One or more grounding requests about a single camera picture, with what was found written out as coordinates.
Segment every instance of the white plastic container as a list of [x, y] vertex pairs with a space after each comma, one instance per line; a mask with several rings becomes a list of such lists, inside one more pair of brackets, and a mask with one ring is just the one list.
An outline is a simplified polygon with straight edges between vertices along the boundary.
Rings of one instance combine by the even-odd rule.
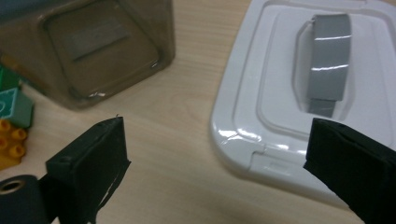
[[319, 116], [304, 110], [304, 75], [296, 72], [309, 64], [310, 49], [297, 48], [302, 27], [315, 15], [340, 13], [352, 27], [350, 65], [344, 100], [331, 119], [396, 149], [396, 7], [372, 0], [253, 0], [211, 130], [220, 156], [244, 175], [345, 205], [303, 168], [312, 119]]

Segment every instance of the wooden table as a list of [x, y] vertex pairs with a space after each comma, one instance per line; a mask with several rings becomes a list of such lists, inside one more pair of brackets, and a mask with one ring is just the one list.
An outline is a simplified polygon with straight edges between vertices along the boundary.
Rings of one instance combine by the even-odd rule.
[[120, 115], [132, 164], [98, 223], [362, 223], [351, 211], [243, 179], [215, 155], [209, 119], [249, 2], [174, 0], [172, 65], [92, 108], [70, 111], [25, 87], [35, 101], [27, 155], [0, 179], [41, 177], [56, 152]]

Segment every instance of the transparent plastic box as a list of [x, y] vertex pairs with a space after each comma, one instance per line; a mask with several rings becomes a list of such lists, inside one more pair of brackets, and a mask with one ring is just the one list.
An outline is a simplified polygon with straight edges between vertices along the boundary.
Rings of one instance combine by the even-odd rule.
[[175, 57], [171, 0], [5, 0], [1, 64], [68, 108], [95, 105]]

